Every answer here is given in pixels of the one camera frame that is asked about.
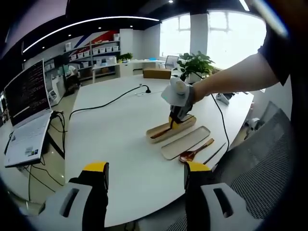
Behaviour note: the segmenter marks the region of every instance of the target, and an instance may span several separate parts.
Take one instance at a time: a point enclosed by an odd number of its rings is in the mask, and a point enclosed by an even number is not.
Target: window
[[[266,35],[261,18],[232,11],[210,11],[208,27],[207,55],[221,69],[257,53]]]
[[[191,16],[184,14],[164,20],[160,26],[160,56],[190,52]]]

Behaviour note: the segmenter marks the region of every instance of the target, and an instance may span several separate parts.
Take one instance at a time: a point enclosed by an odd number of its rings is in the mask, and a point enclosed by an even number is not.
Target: cardboard box
[[[170,79],[171,70],[159,68],[145,68],[143,70],[143,78]]]

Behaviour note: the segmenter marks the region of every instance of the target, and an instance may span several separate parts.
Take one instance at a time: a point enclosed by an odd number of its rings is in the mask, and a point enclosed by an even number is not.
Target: wooden spoon
[[[206,142],[204,145],[202,145],[200,148],[194,150],[194,151],[184,151],[180,154],[180,161],[185,163],[187,161],[193,161],[194,157],[197,155],[198,152],[203,150],[204,148],[208,147],[214,142],[214,139],[211,138],[208,142]]]

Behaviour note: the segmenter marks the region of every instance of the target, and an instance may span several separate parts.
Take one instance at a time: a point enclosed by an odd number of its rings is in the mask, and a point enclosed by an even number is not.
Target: human arm
[[[279,80],[262,54],[253,54],[236,65],[193,85],[195,102],[212,93],[260,90]]]
[[[290,74],[290,47],[267,25],[263,46],[238,64],[194,84],[195,102],[212,93],[252,91],[285,84]]]

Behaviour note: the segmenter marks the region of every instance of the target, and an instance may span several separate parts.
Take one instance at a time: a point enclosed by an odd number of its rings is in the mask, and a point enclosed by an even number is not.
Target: ceiling light
[[[244,10],[250,11],[248,6],[247,6],[247,4],[246,4],[246,2],[245,2],[245,0],[239,0],[239,1],[240,1],[241,5],[244,7]]]
[[[23,52],[26,52],[27,50],[29,50],[31,47],[33,47],[35,44],[37,44],[38,42],[41,42],[43,39],[47,38],[48,36],[50,35],[53,35],[61,30],[64,30],[66,28],[69,28],[71,26],[75,26],[75,25],[78,25],[78,24],[81,24],[81,23],[87,23],[87,22],[92,22],[92,21],[97,21],[97,20],[102,20],[102,19],[115,19],[115,18],[135,18],[135,19],[144,19],[144,20],[151,20],[151,21],[156,21],[156,22],[159,22],[158,19],[154,19],[154,18],[146,18],[146,17],[137,17],[137,16],[111,16],[111,17],[102,17],[102,18],[92,18],[92,19],[88,19],[88,20],[84,20],[84,21],[81,21],[81,22],[78,22],[78,23],[73,23],[71,25],[67,25],[67,26],[64,26],[60,29],[57,29],[47,35],[45,35],[44,37],[41,37],[39,40],[37,40],[36,42],[32,43],[30,46],[28,46],[26,49],[24,49]]]

